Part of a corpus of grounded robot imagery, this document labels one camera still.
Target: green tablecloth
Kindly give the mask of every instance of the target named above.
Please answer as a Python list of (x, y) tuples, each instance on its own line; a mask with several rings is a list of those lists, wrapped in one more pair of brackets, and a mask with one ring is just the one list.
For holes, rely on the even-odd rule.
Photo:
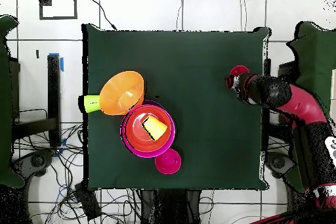
[(89, 114), (89, 186), (142, 189), (265, 189), (259, 179), (261, 108), (242, 104), (224, 84), (244, 64), (262, 73), (267, 28), (255, 33), (105, 32), (90, 24), (89, 95), (124, 70), (146, 81), (177, 126), (180, 170), (162, 175), (153, 158), (132, 155), (119, 136), (121, 116)]

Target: white floor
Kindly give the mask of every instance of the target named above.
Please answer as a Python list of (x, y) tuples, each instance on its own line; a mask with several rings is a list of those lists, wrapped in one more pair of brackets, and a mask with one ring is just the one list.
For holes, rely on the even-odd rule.
[[(336, 27), (336, 7), (328, 0), (184, 0), (183, 14), (178, 10), (181, 0), (95, 0), (101, 3), (106, 17), (119, 30), (222, 30), (253, 31), (256, 27), (268, 26), (272, 29), (268, 44), (268, 57), (272, 59), (272, 75), (276, 75), (277, 67), (283, 62), (294, 59), (294, 55), (285, 42), (293, 39), (295, 26), (302, 20), (313, 21), (319, 26), (332, 30)], [(61, 121), (62, 128), (67, 129), (82, 122), (82, 115), (77, 107), (77, 98), (82, 94), (82, 23), (92, 23), (105, 30), (111, 25), (104, 18), (99, 6), (92, 0), (77, 0), (77, 20), (40, 20), (38, 0), (0, 0), (0, 14), (10, 14), (18, 18), (19, 25), (9, 32), (7, 45), (10, 54), (21, 63), (20, 71), (20, 109), (47, 109), (47, 55), (59, 53), (64, 58), (64, 71), (61, 77)], [(44, 16), (71, 16), (73, 0), (52, 0), (51, 7), (43, 7)], [(43, 118), (43, 111), (22, 113), (21, 120)], [(40, 137), (32, 137), (33, 141), (41, 141)], [(72, 135), (68, 143), (81, 146), (77, 135)], [(27, 153), (20, 145), (14, 158)], [(73, 161), (80, 165), (82, 155)], [(58, 172), (58, 180), (65, 183), (64, 167), (58, 158), (52, 162)], [(73, 183), (80, 182), (82, 167), (71, 166)], [(286, 194), (284, 184), (274, 179), (265, 169), (265, 179), (270, 188), (266, 191), (250, 190), (216, 190), (213, 194), (215, 203), (211, 213), (201, 216), (202, 224), (247, 224), (260, 217), (270, 216), (286, 210)], [(61, 197), (60, 186), (56, 182), (56, 174), (49, 168), (41, 178), (34, 177), (30, 187), (30, 213), (49, 213), (55, 202)], [(103, 212), (123, 213), (123, 203), (127, 199), (121, 197), (125, 190), (98, 190), (97, 199)], [(202, 196), (211, 196), (212, 191), (204, 191)], [(211, 207), (209, 199), (204, 198), (200, 204), (200, 212)], [(129, 213), (129, 205), (125, 205), (125, 213)], [(34, 224), (44, 224), (47, 215), (33, 217)], [(102, 218), (96, 219), (101, 224)], [(132, 213), (127, 221), (133, 222)], [(82, 224), (87, 220), (80, 219)], [(54, 224), (79, 224), (77, 220), (63, 221), (57, 215), (51, 221)], [(102, 224), (113, 224), (115, 219), (106, 218)]]

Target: pink cup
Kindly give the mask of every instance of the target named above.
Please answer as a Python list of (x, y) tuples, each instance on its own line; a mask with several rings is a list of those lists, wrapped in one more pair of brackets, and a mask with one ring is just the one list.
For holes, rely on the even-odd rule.
[(155, 158), (155, 166), (162, 174), (174, 174), (181, 167), (181, 157), (172, 148)]

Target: yellow cup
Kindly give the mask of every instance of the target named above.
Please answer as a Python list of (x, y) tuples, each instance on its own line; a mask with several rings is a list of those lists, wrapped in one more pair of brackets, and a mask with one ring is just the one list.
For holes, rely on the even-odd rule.
[(168, 128), (164, 123), (151, 115), (148, 115), (142, 121), (142, 126), (154, 141), (158, 140)]

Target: white sticker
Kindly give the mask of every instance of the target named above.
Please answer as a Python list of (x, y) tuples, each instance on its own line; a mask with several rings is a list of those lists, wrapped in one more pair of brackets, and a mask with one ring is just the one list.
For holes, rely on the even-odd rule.
[(333, 160), (333, 165), (336, 167), (336, 137), (329, 136), (324, 141), (325, 146), (329, 151), (329, 155)]

